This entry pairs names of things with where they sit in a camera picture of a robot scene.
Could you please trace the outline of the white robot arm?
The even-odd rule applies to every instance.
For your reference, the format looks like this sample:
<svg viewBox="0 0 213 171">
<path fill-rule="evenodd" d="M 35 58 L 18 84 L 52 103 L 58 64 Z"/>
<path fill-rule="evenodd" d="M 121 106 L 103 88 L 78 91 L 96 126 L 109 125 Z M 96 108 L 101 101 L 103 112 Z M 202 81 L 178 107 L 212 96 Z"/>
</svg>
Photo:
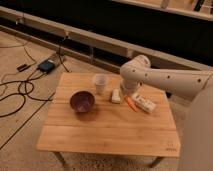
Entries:
<svg viewBox="0 0 213 171">
<path fill-rule="evenodd" d="M 153 69 L 139 55 L 120 67 L 120 75 L 128 93 L 145 83 L 191 100 L 177 171 L 213 171 L 213 70 Z"/>
</svg>

